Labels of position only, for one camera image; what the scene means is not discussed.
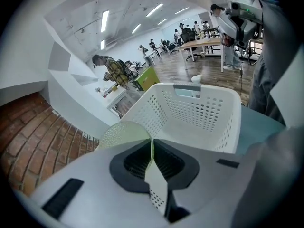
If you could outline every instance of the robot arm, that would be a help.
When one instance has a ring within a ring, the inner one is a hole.
[[[228,0],[228,4],[229,7],[218,19],[222,43],[246,49],[251,39],[261,35],[261,4],[259,0]]]

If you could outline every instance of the brick floor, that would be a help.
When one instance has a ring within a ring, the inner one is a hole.
[[[26,195],[98,144],[58,115],[39,93],[0,107],[1,167],[11,186]]]

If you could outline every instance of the plaid shirt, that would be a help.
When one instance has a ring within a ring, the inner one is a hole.
[[[108,57],[105,61],[105,66],[109,71],[109,79],[111,78],[120,86],[128,85],[128,77],[123,73],[122,66],[116,62],[113,58]]]

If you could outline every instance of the fluorescent light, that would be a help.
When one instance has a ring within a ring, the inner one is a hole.
[[[140,27],[140,24],[136,26],[136,28],[133,30],[132,34],[135,33],[135,31]]]
[[[160,25],[161,23],[165,22],[167,19],[164,19],[163,21],[159,22],[157,25]]]
[[[175,14],[178,14],[178,13],[180,13],[180,12],[183,12],[184,10],[187,10],[189,7],[187,7],[187,8],[185,8],[185,9],[182,9],[181,11],[178,11],[178,12],[176,12]]]
[[[101,32],[105,31],[106,22],[108,21],[109,11],[103,13],[103,19],[101,22]]]
[[[105,40],[102,40],[100,43],[100,49],[103,50],[105,48]]]
[[[159,9],[161,6],[163,5],[163,3],[160,3],[155,9],[153,9],[148,15],[147,17],[149,17],[151,14],[153,14],[157,9]]]

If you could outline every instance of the perforated basket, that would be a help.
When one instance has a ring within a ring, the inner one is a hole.
[[[176,89],[200,91],[200,98]],[[142,125],[157,139],[235,153],[241,123],[241,100],[231,89],[209,85],[155,84],[121,121]]]

